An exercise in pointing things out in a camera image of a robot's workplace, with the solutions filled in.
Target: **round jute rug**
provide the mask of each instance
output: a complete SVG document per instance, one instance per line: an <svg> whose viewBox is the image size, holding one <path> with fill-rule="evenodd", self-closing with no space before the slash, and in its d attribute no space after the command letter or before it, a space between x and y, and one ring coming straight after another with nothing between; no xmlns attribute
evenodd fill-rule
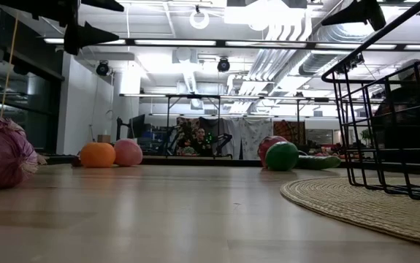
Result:
<svg viewBox="0 0 420 263"><path fill-rule="evenodd" d="M408 196L351 186L347 178L297 180L283 185L281 194L322 215L420 243L420 201Z"/></svg>

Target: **white wall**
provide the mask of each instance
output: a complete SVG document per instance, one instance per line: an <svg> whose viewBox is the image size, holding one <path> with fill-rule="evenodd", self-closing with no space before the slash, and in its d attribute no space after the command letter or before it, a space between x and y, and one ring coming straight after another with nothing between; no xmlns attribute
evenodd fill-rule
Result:
<svg viewBox="0 0 420 263"><path fill-rule="evenodd" d="M140 74L129 70L128 72L119 72L114 74L114 104L112 111L112 138L116 141L117 136L117 118L120 117L124 123L128 123L130 118L139 115L139 99L136 97L119 96L121 93L138 94L140 92ZM121 127L121 139L127 138L128 128Z"/></svg>
<svg viewBox="0 0 420 263"><path fill-rule="evenodd" d="M93 136L111 134L113 87L96 73L64 54L57 153L77 154Z"/></svg>

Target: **security camera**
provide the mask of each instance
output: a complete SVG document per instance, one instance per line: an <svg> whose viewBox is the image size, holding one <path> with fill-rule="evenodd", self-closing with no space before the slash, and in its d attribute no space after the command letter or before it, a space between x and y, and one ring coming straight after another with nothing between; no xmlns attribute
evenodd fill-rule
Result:
<svg viewBox="0 0 420 263"><path fill-rule="evenodd" d="M100 61L98 67L96 68L96 73L99 76L106 77L111 73L111 69L108 66L109 61Z"/></svg>
<svg viewBox="0 0 420 263"><path fill-rule="evenodd" d="M220 58L218 63L218 71L219 72L227 72L229 71L229 68L231 67L231 64L227 60L227 58Z"/></svg>

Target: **pink ball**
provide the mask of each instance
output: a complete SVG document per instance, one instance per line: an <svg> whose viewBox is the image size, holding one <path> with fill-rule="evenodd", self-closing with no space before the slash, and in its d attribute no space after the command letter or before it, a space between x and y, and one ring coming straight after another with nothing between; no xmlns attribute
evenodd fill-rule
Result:
<svg viewBox="0 0 420 263"><path fill-rule="evenodd" d="M268 168L267 163L265 161L265 157L267 156L267 151L277 142L287 142L284 137L281 136L266 136L259 144L259 157L261 164L264 168Z"/></svg>
<svg viewBox="0 0 420 263"><path fill-rule="evenodd" d="M130 167L140 164L143 152L139 145L132 139L122 139L115 143L115 164Z"/></svg>

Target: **colorful toy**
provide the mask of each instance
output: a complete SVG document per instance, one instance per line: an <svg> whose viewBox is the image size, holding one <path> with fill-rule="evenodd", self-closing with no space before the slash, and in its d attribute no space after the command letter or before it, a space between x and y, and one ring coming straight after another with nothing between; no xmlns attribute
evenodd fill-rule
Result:
<svg viewBox="0 0 420 263"><path fill-rule="evenodd" d="M143 152L140 146L132 139L122 139L115 143L115 163L120 166L130 167L140 164Z"/></svg>
<svg viewBox="0 0 420 263"><path fill-rule="evenodd" d="M277 142L287 142L287 140L281 136L267 136L260 142L258 153L261 160L261 164L263 164L264 168L268 168L267 163L265 161L267 151L272 145L274 145Z"/></svg>
<svg viewBox="0 0 420 263"><path fill-rule="evenodd" d="M340 166L341 159L336 156L299 156L296 168L300 169L329 169Z"/></svg>
<svg viewBox="0 0 420 263"><path fill-rule="evenodd" d="M290 142L277 142L267 151L267 166L275 171L289 171L299 159L296 145Z"/></svg>
<svg viewBox="0 0 420 263"><path fill-rule="evenodd" d="M86 168L109 168L114 164L115 150L104 142L90 142L80 152L81 164Z"/></svg>

